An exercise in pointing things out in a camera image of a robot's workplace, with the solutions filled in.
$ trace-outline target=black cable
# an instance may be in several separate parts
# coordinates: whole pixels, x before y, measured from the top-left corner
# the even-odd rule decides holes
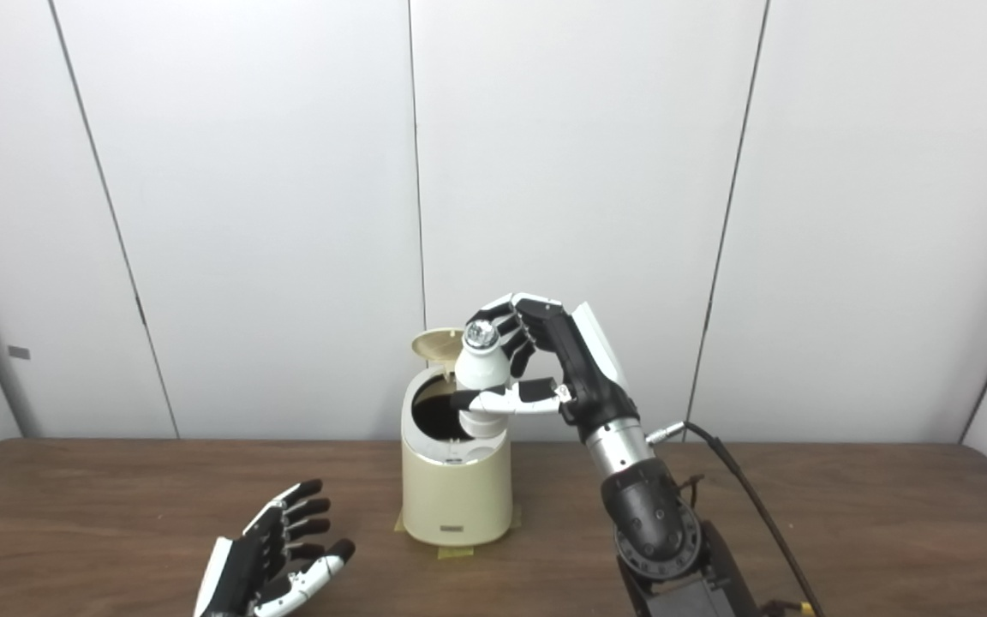
[[[783,538],[782,532],[779,531],[775,520],[772,519],[770,512],[768,512],[768,508],[764,507],[763,501],[760,500],[757,490],[752,487],[752,483],[749,482],[748,477],[745,477],[745,473],[741,471],[741,465],[737,464],[736,460],[733,460],[733,456],[730,456],[729,450],[721,444],[721,439],[718,439],[706,430],[702,430],[697,425],[692,424],[692,422],[685,422],[685,428],[702,437],[706,441],[706,445],[710,446],[710,449],[714,450],[714,453],[721,459],[721,462],[726,465],[726,469],[729,469],[729,472],[737,477],[737,481],[741,483],[741,488],[745,489],[745,494],[749,496],[752,505],[759,512],[760,519],[768,526],[768,531],[771,531],[771,536],[775,539],[775,544],[779,547],[780,552],[783,553],[783,558],[787,559],[787,565],[791,567],[791,572],[794,573],[794,577],[799,581],[799,587],[802,587],[802,593],[806,594],[806,600],[810,601],[810,606],[814,609],[814,614],[817,617],[825,617],[825,612],[822,610],[822,603],[817,600],[814,589],[810,586],[810,581],[803,574],[802,566],[799,566],[799,560],[794,558],[791,547],[787,546],[787,539]]]

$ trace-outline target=yellow tape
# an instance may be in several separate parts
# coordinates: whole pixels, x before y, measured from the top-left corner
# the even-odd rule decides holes
[[[473,557],[474,554],[475,547],[439,547],[436,549],[436,559]]]
[[[524,510],[520,504],[512,504],[512,523],[509,523],[509,530],[520,530],[524,525]]]

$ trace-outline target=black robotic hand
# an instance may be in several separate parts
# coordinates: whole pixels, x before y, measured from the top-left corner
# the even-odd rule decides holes
[[[281,617],[336,577],[356,546],[338,540],[326,550],[302,542],[330,528],[329,520],[314,518],[329,511],[330,501],[308,498],[321,490],[321,480],[299,483],[273,497],[238,539],[216,538],[193,616]]]

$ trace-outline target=black finger segment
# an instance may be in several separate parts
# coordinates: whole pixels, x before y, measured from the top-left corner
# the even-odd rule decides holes
[[[501,336],[506,336],[509,332],[512,332],[514,329],[519,327],[520,324],[517,323],[517,320],[504,320],[497,325],[497,333]]]
[[[449,404],[454,410],[469,411],[470,403],[478,398],[479,394],[482,394],[482,390],[456,390],[449,398]]]
[[[314,561],[326,554],[326,547],[322,544],[291,544],[287,552],[289,552],[289,561],[300,559]]]
[[[340,557],[341,561],[348,562],[349,559],[353,558],[353,554],[356,553],[356,544],[350,539],[338,540],[334,543],[330,550],[326,551],[326,554],[336,555]]]
[[[290,540],[310,536],[312,534],[325,534],[330,530],[330,522],[324,518],[305,518],[301,522],[290,524],[287,528],[287,535]]]
[[[296,504],[284,512],[285,518],[294,522],[301,518],[329,512],[330,500],[306,500],[302,504]]]
[[[512,335],[512,338],[506,340],[505,344],[501,346],[501,351],[505,352],[506,358],[512,358],[513,354],[516,354],[517,349],[524,347],[528,343],[528,335],[524,331],[517,331]]]
[[[544,401],[555,395],[557,384],[551,378],[527,379],[517,382],[517,391],[520,393],[521,403],[535,403]]]
[[[299,500],[304,500],[306,497],[317,495],[322,490],[321,480],[308,480],[306,482],[301,482],[296,485],[294,491],[284,496],[284,504],[287,507],[295,504]]]
[[[532,358],[533,354],[535,354],[535,346],[529,341],[512,357],[512,363],[509,364],[509,374],[514,378],[520,378],[520,375],[524,374],[524,369],[528,367],[528,360]]]

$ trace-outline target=fingertip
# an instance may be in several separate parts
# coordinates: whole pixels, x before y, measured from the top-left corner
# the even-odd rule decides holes
[[[348,538],[338,540],[333,544],[332,547],[330,547],[328,551],[326,551],[326,554],[328,555],[332,554],[334,555],[334,557],[340,557],[341,561],[344,561],[346,563],[349,562],[349,559],[352,559],[353,554],[355,553],[356,553],[356,544],[354,544],[352,540]]]

